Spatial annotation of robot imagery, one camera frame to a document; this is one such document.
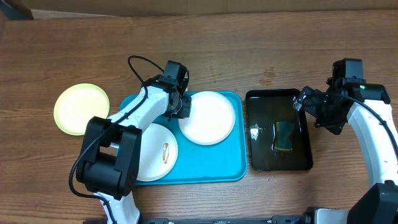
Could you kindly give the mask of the green yellow sponge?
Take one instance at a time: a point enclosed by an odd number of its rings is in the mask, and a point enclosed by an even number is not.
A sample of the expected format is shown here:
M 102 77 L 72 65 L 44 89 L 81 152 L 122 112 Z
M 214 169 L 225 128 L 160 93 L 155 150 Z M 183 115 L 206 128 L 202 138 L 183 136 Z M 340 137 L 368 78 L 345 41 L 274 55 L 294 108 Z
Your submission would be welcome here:
M 274 123 L 274 143 L 275 151 L 291 151 L 291 134 L 294 130 L 294 124 L 291 121 L 277 121 Z

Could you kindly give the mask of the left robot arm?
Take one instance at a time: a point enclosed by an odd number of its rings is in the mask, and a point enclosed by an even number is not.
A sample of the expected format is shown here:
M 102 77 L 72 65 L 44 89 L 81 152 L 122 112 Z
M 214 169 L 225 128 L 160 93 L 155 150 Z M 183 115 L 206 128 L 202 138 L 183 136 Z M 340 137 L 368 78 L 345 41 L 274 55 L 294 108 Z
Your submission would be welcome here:
M 141 222 L 132 186 L 139 173 L 142 135 L 158 116 L 188 117 L 186 90 L 186 85 L 144 85 L 118 113 L 89 120 L 68 183 L 75 195 L 100 200 L 108 223 Z

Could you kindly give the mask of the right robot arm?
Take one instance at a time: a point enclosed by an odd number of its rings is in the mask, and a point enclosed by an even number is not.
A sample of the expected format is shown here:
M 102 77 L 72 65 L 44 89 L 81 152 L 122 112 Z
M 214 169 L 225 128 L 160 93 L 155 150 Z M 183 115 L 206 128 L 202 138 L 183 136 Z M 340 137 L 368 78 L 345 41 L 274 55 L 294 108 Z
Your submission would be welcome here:
M 293 107 L 316 117 L 317 126 L 341 129 L 348 123 L 369 179 L 369 190 L 349 210 L 310 207 L 302 223 L 397 223 L 397 130 L 384 86 L 346 83 L 326 92 L 306 86 Z

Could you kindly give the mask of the yellow-green rimmed plate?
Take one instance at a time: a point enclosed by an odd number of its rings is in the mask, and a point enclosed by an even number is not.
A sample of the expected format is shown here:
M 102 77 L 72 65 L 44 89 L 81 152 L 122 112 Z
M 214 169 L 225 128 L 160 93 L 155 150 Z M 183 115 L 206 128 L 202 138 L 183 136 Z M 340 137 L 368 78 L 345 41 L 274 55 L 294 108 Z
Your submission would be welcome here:
M 108 113 L 107 94 L 100 87 L 90 83 L 81 83 L 66 89 L 58 97 L 53 109 L 58 128 L 73 136 L 84 135 L 91 118 L 107 118 Z

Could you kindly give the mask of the white plate top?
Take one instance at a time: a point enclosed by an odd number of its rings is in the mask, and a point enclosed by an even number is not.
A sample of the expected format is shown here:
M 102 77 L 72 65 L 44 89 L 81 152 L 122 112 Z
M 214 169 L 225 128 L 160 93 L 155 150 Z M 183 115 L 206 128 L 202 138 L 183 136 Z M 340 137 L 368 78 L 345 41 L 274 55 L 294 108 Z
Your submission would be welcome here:
M 215 91 L 192 95 L 190 115 L 178 121 L 182 134 L 199 145 L 218 144 L 234 128 L 236 114 L 227 97 Z

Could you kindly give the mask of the white plate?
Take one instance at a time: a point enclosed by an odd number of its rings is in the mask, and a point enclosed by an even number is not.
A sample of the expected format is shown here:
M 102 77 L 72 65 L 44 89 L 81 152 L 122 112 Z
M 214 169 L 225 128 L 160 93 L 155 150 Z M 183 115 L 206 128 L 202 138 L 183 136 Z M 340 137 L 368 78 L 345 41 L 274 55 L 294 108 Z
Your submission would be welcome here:
M 152 123 L 143 133 L 137 180 L 152 182 L 163 178 L 174 167 L 178 143 L 165 126 Z
M 218 144 L 234 128 L 236 114 L 227 97 L 215 91 L 192 95 L 190 115 L 178 121 L 182 134 L 199 145 Z

